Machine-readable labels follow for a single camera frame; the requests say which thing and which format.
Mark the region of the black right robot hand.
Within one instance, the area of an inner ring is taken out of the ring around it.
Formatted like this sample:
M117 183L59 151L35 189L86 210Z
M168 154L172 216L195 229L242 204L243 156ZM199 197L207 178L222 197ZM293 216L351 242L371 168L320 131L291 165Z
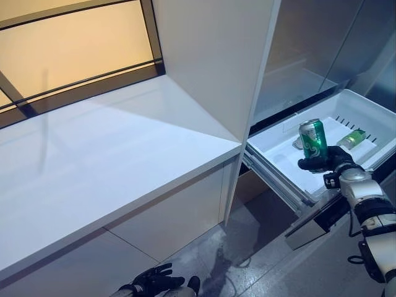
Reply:
M352 156L339 146L328 146L326 157L312 157L298 160L302 170L312 173L335 171L340 165L354 164Z

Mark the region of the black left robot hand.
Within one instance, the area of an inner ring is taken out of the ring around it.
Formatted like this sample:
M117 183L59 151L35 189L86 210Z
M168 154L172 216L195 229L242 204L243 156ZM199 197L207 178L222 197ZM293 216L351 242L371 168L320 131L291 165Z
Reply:
M172 263L159 265L138 275L132 282L134 296L156 296L164 291L179 288L184 277L172 277Z

